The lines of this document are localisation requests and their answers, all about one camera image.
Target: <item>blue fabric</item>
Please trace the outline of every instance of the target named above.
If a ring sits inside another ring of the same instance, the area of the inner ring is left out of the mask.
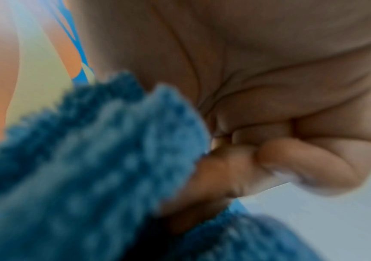
[[[0,143],[0,261],[319,261],[283,224],[239,205],[185,235],[164,232],[153,213],[208,145],[174,89],[145,95],[129,73],[76,88]]]

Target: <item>blue towel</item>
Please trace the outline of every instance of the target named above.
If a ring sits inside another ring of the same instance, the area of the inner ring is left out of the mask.
[[[0,261],[319,261],[282,223],[225,210],[181,236],[153,218],[209,135],[168,86],[80,86],[0,143]]]

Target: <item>fluffy blue cloth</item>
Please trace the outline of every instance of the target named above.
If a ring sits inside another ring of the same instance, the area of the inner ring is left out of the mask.
[[[174,237],[152,218],[207,151],[173,89],[121,73],[67,94],[0,143],[0,261],[319,261],[284,225],[225,211]]]

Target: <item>skin fold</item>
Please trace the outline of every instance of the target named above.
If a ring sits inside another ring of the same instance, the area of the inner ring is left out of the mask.
[[[181,233],[285,183],[337,195],[371,173],[371,0],[70,0],[100,79],[175,85],[213,137],[162,207]]]

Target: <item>hand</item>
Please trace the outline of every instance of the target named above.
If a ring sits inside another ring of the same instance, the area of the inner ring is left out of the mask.
[[[371,1],[71,0],[98,76],[177,86],[213,151],[163,213],[183,232],[230,199],[292,181],[318,193],[371,172]]]

